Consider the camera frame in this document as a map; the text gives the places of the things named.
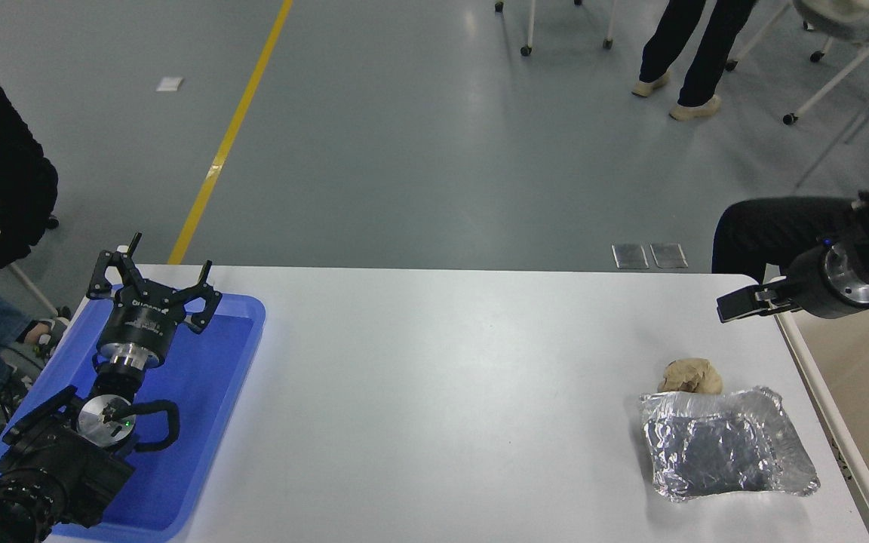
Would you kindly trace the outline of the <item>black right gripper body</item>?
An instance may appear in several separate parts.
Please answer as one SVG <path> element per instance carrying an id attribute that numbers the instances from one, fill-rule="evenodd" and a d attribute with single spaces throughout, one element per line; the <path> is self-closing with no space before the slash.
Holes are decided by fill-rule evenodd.
<path id="1" fill-rule="evenodd" d="M 839 245 L 818 245 L 804 251 L 787 267 L 781 295 L 794 309 L 819 318 L 837 319 L 858 313 L 858 306 L 838 293 L 827 272 L 827 263 L 843 256 Z"/>

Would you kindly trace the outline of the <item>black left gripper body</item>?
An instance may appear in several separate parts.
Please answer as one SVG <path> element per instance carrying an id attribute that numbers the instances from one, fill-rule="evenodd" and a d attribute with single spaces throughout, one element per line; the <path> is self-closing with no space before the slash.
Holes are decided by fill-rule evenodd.
<path id="1" fill-rule="evenodd" d="M 149 357 L 165 357 L 182 323 L 182 302 L 172 287 L 123 285 L 112 296 L 113 308 L 100 334 L 100 355 L 113 357 L 130 345 Z"/>

